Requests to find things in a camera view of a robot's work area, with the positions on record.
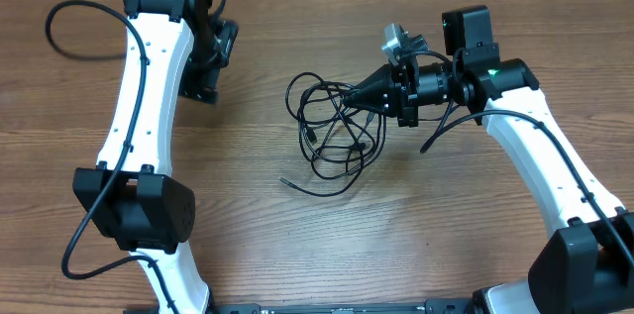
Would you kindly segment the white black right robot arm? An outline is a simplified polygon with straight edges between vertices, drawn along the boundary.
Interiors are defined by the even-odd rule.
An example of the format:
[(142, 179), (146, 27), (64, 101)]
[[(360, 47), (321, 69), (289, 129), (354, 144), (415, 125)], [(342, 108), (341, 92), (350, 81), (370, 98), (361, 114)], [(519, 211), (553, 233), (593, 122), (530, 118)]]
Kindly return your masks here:
[(530, 190), (548, 242), (527, 276), (444, 302), (444, 313), (613, 313), (633, 305), (633, 215), (590, 172), (554, 119), (540, 84), (518, 58), (502, 60), (490, 14), (443, 14), (445, 54), (421, 66), (425, 41), (385, 30), (388, 62), (345, 96), (350, 108), (418, 124), (418, 110), (460, 105), (506, 151)]

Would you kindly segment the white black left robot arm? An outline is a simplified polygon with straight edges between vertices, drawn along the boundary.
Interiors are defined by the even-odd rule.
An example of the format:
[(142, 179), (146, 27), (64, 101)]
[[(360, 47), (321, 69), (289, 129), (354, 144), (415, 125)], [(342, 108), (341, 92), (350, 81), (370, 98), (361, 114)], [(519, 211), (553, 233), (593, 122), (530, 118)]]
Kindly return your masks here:
[(95, 165), (76, 170), (72, 189), (84, 223), (141, 265), (158, 312), (210, 313), (212, 291), (189, 244), (194, 194), (172, 176), (172, 127), (180, 98), (216, 101), (238, 27), (214, 0), (123, 2), (127, 51), (114, 117)]

